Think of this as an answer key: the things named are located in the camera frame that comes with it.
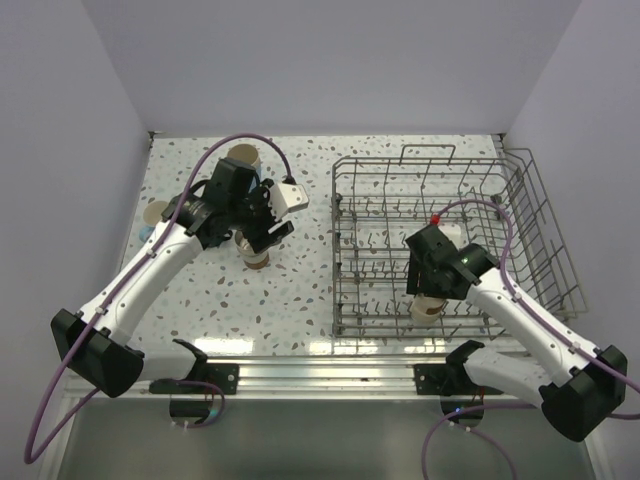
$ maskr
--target gray wall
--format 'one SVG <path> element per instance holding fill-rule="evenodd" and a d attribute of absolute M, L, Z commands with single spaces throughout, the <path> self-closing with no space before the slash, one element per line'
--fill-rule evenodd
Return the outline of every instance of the gray wall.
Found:
<path fill-rule="evenodd" d="M 591 311 L 575 327 L 614 343 L 640 379 L 640 3 L 583 0 L 507 137 L 533 149 Z M 640 410 L 629 392 L 622 410 Z M 640 471 L 640 428 L 600 431 L 619 480 Z"/>
<path fill-rule="evenodd" d="M 579 0 L 83 0 L 171 134 L 505 132 Z"/>
<path fill-rule="evenodd" d="M 79 0 L 3 0 L 0 65 L 0 478 L 29 479 L 49 322 L 113 274 L 147 136 Z"/>

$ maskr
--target beige cup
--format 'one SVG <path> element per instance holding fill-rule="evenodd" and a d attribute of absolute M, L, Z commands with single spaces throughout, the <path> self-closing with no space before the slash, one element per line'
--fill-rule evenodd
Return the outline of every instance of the beige cup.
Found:
<path fill-rule="evenodd" d="M 241 143 L 231 147 L 227 152 L 227 157 L 248 163 L 256 170 L 260 168 L 260 153 L 256 147 L 248 143 Z"/>
<path fill-rule="evenodd" d="M 142 212 L 142 220 L 150 227 L 155 227 L 162 220 L 162 212 L 169 204 L 164 200 L 151 202 Z"/>
<path fill-rule="evenodd" d="M 445 302 L 442 298 L 426 297 L 419 293 L 413 297 L 409 313 L 416 322 L 429 325 L 440 318 Z"/>
<path fill-rule="evenodd" d="M 262 253 L 255 253 L 251 245 L 249 245 L 249 241 L 244 238 L 241 232 L 236 232 L 233 236 L 233 241 L 247 267 L 252 270 L 260 270 L 269 263 L 269 251 L 265 250 Z"/>

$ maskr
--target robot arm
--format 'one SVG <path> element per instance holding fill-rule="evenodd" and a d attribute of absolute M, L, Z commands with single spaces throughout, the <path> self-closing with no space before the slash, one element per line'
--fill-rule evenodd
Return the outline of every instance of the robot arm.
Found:
<path fill-rule="evenodd" d="M 178 341 L 154 347 L 145 355 L 128 343 L 144 313 L 171 279 L 205 249 L 228 240 L 229 229 L 242 231 L 256 253 L 293 231 L 291 222 L 283 222 L 283 218 L 308 206 L 304 188 L 267 179 L 251 189 L 256 176 L 253 167 L 232 159 L 220 160 L 211 179 L 189 192 L 173 226 L 169 218 L 179 197 L 172 199 L 145 246 L 103 291 L 77 314 L 61 310 L 54 317 L 51 327 L 63 358 L 89 319 L 96 312 L 100 314 L 69 364 L 72 370 L 110 397 L 121 395 L 141 380 L 199 380 L 195 376 L 198 362 L 206 361 L 206 355 L 194 346 Z M 203 183 L 199 196 L 196 192 Z M 161 246 L 152 250 L 163 235 Z M 146 256 L 150 258 L 140 267 Z M 104 298 L 125 278 L 124 287 L 103 310 Z"/>
<path fill-rule="evenodd" d="M 539 362 L 507 357 L 490 346 L 469 341 L 447 356 L 453 384 L 488 386 L 540 407 L 567 438 L 582 441 L 624 401 L 625 385 L 576 353 L 590 352 L 622 374 L 627 360 L 614 346 L 600 350 L 556 319 L 508 275 L 504 284 L 498 261 L 484 248 L 461 250 L 432 224 L 406 240 L 411 251 L 408 293 L 466 301 L 504 326 Z M 542 327 L 523 307 L 571 341 L 567 346 Z"/>

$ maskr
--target metal wire basket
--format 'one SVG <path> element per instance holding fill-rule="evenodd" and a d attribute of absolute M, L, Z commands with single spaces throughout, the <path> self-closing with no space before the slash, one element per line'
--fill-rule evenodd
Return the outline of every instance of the metal wire basket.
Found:
<path fill-rule="evenodd" d="M 404 240 L 433 212 L 461 199 L 500 204 L 515 226 L 507 269 L 529 295 L 563 321 L 587 310 L 585 298 L 529 150 L 500 158 L 455 158 L 454 145 L 405 145 L 399 157 L 345 157 L 332 170 L 333 295 L 336 337 L 488 338 L 508 335 L 492 318 L 449 301 L 434 324 L 414 322 L 406 294 Z M 496 257 L 506 224 L 491 208 L 466 204 L 442 222 Z"/>

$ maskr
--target speckled countertop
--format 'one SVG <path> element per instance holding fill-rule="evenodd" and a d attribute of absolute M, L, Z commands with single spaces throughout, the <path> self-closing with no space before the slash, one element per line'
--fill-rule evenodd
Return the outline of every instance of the speckled countertop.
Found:
<path fill-rule="evenodd" d="M 125 262 L 142 246 L 142 212 L 154 200 L 169 200 L 184 186 L 202 152 L 218 138 L 156 138 L 129 235 Z M 334 339 L 332 331 L 331 166 L 346 155 L 397 156 L 404 144 L 454 144 L 459 157 L 493 157 L 491 137 L 327 136 L 274 137 L 287 154 L 296 180 L 310 198 L 291 215 L 295 232 L 270 250 L 262 270 L 245 267 L 232 242 L 201 254 L 178 274 L 136 330 L 145 344 L 182 338 L 211 355 L 353 355 L 434 353 L 437 339 Z M 282 178 L 278 157 L 258 146 L 262 177 Z M 211 175 L 212 156 L 200 178 Z"/>

